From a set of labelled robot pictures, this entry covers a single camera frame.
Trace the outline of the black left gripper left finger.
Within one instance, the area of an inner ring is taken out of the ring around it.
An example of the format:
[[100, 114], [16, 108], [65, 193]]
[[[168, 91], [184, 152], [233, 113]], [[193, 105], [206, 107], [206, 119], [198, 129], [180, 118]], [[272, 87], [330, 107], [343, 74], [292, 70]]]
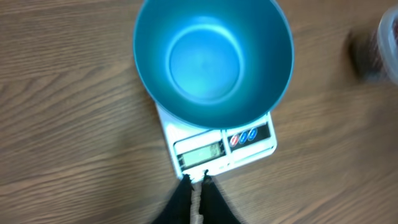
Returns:
[[177, 188], [152, 224], [190, 224], [192, 182], [185, 174]]

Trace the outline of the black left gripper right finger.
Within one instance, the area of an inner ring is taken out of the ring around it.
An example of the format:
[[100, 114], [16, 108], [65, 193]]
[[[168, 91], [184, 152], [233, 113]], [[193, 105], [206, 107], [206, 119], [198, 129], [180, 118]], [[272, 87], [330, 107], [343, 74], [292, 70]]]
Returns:
[[201, 183], [199, 214], [202, 224], [241, 224], [229, 208], [212, 177], [205, 174]]

